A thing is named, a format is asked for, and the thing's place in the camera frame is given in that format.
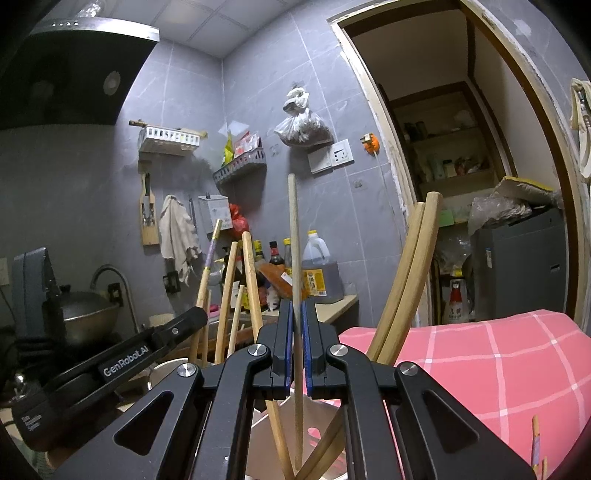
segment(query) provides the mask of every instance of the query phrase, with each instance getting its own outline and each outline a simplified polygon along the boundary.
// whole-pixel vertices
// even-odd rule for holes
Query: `red plastic bag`
[[[240,207],[235,203],[230,204],[230,215],[232,215],[233,225],[230,233],[234,236],[234,238],[240,240],[244,232],[249,232],[251,230],[250,226],[248,225],[248,220],[243,214],[240,213]]]

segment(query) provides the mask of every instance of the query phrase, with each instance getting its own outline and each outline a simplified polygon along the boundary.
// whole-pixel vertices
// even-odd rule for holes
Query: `doorway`
[[[490,193],[503,176],[561,190],[567,232],[561,310],[585,327],[589,261],[576,153],[515,38],[472,0],[392,0],[332,19],[332,27],[374,112],[403,211],[430,189],[441,191],[452,197],[445,208],[452,215],[446,212],[442,225],[451,223],[441,230],[449,235],[464,228],[471,199]],[[454,112],[464,118],[454,120]],[[436,143],[443,157],[434,165]],[[438,273],[424,302],[429,323],[443,317]],[[426,310],[419,314],[425,325]]]

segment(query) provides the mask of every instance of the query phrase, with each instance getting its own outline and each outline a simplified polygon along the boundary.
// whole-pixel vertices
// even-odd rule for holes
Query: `storage shelf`
[[[428,137],[423,140],[415,140],[414,142],[410,142],[409,145],[411,147],[432,147],[434,145],[448,143],[453,140],[476,137],[478,135],[480,135],[480,128],[478,127],[462,128],[461,130],[456,130],[455,132],[435,135],[434,137]]]
[[[444,197],[453,197],[464,193],[477,192],[478,190],[490,189],[495,186],[495,172],[491,168],[486,170],[458,175],[447,179],[427,181],[421,183],[419,188],[423,197],[428,192],[439,192]]]

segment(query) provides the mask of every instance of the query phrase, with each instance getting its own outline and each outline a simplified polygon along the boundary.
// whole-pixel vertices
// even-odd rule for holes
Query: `bottle label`
[[[312,297],[326,297],[326,286],[322,269],[304,270],[306,292]]]
[[[281,274],[281,278],[283,278],[283,280],[285,280],[292,287],[294,286],[294,282],[293,282],[293,280],[291,279],[291,277],[289,276],[289,274],[287,272],[283,272]]]

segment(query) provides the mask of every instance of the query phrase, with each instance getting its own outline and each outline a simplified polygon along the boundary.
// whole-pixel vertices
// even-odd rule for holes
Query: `plastic bag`
[[[77,17],[100,17],[101,12],[105,9],[105,2],[104,0],[93,0],[92,2],[88,2],[82,10],[80,10],[76,16]]]
[[[244,232],[250,231],[250,225],[248,225],[248,220],[244,217],[243,214],[240,213],[240,207],[235,203],[230,203],[230,215],[232,217],[232,229],[230,229],[230,233],[240,240],[242,238],[242,234]]]
[[[283,104],[283,111],[290,116],[277,125],[274,132],[289,147],[312,147],[333,141],[330,129],[308,108],[309,95],[302,87],[294,88]]]
[[[472,236],[486,224],[526,218],[529,215],[531,215],[531,207],[522,200],[502,197],[498,193],[492,193],[488,197],[476,197],[470,209],[468,235]]]

